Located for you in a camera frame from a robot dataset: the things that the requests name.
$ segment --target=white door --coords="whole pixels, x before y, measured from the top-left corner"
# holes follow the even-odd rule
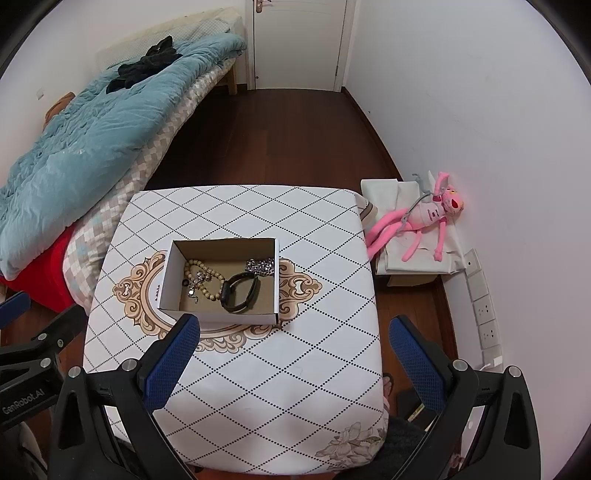
[[[255,83],[333,90],[347,0],[254,0]]]

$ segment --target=pink panther plush toy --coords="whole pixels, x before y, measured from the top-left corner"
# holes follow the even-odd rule
[[[449,173],[439,172],[435,183],[435,192],[432,201],[423,203],[421,200],[429,195],[427,192],[419,198],[409,209],[400,209],[384,215],[378,223],[365,235],[365,245],[368,247],[368,255],[371,260],[386,244],[395,237],[398,232],[416,232],[417,236],[407,252],[402,256],[402,261],[407,262],[414,255],[421,242],[423,228],[439,224],[439,241],[435,248],[433,258],[440,262],[443,258],[443,242],[445,240],[445,228],[448,216],[457,216],[464,209],[464,201],[460,194],[448,184],[443,189],[441,184],[449,179]]]

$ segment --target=wall outlet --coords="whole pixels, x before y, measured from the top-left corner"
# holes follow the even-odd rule
[[[490,322],[479,325],[478,335],[480,336],[480,346],[483,350],[501,343],[499,327],[496,324],[496,320],[491,320]]]
[[[500,345],[485,348],[482,351],[482,361],[484,365],[490,365],[484,369],[487,372],[503,373],[505,371],[503,351]]]
[[[488,285],[484,278],[484,272],[479,270],[474,275],[468,277],[468,290],[470,290],[470,298],[472,301],[481,299],[484,295],[488,295]]]
[[[474,275],[479,270],[482,270],[475,249],[470,250],[466,255],[464,255],[464,261],[466,262],[467,277],[469,277],[470,275]]]
[[[481,299],[476,300],[472,305],[474,306],[474,315],[476,315],[476,323],[478,325],[496,319],[490,295],[485,295]]]

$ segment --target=black ring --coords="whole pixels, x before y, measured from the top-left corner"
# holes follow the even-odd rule
[[[252,279],[252,285],[251,289],[248,292],[248,295],[246,296],[246,300],[239,305],[228,305],[230,295],[234,293],[236,283],[250,278]],[[237,275],[234,275],[229,280],[226,280],[222,285],[222,294],[220,295],[220,303],[222,304],[222,307],[224,307],[224,309],[230,313],[235,313],[244,310],[254,300],[258,283],[258,276],[254,272],[242,272]]]

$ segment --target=table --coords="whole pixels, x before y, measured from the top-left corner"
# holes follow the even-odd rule
[[[368,463],[384,442],[378,317],[348,190],[228,185],[136,194],[100,274],[87,372],[139,358],[174,320],[155,307],[171,239],[276,237],[280,325],[201,325],[154,417],[181,458],[233,472],[298,475]],[[126,439],[114,408],[115,434]]]

